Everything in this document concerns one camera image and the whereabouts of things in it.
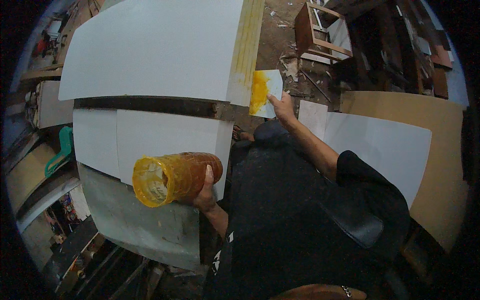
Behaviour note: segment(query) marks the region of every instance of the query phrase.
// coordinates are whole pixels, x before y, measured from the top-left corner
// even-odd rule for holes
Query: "foot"
[[[242,140],[249,140],[254,142],[255,139],[253,138],[253,134],[246,132],[242,128],[238,127],[237,125],[233,126],[233,134],[232,137],[235,141],[242,141]]]

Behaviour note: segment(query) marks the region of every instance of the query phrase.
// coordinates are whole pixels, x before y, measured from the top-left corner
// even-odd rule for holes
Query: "green plastic chair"
[[[60,129],[59,132],[59,139],[60,139],[60,153],[55,155],[45,166],[45,177],[48,178],[52,176],[55,171],[60,168],[67,160],[70,160],[72,157],[72,150],[73,150],[73,128],[65,126]]]

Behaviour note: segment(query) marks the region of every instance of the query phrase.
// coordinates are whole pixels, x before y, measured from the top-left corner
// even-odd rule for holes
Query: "glue container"
[[[183,152],[144,156],[133,167],[133,190],[137,199],[148,207],[194,198],[204,185],[207,165],[212,166],[215,184],[222,177],[223,167],[213,154]]]

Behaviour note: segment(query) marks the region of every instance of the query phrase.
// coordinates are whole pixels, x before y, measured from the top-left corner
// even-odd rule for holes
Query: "hand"
[[[203,213],[209,212],[216,205],[216,202],[213,199],[212,186],[213,186],[212,166],[207,165],[207,170],[205,171],[204,187],[202,188],[198,196],[193,200],[193,206],[198,208]]]
[[[285,91],[282,92],[281,100],[278,100],[271,94],[267,94],[267,98],[270,103],[272,103],[276,117],[280,120],[280,123],[284,128],[287,128],[289,124],[297,120],[293,113],[292,98]]]

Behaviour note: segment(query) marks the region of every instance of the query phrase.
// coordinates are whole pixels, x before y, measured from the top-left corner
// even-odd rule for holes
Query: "plywood sheet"
[[[73,122],[73,100],[59,101],[60,81],[43,81],[38,104],[38,127]]]
[[[300,100],[299,121],[322,141],[325,136],[328,106]]]
[[[416,94],[359,91],[342,95],[341,110],[432,131],[425,174],[410,215],[449,251],[460,231],[468,191],[460,157],[462,106]]]
[[[215,185],[223,198],[233,123],[134,110],[118,110],[117,143],[120,180],[132,185],[133,165],[146,156],[208,152],[218,156],[223,174]]]
[[[324,141],[338,153],[355,152],[403,194],[417,195],[430,149],[428,129],[377,118],[329,112]]]
[[[13,213],[45,181],[45,166],[55,156],[47,144],[41,144],[25,156],[7,175],[7,190]]]
[[[59,99],[139,95],[225,101],[242,4],[125,0],[110,7],[75,30]]]
[[[77,161],[120,178],[116,110],[74,109],[73,143]]]

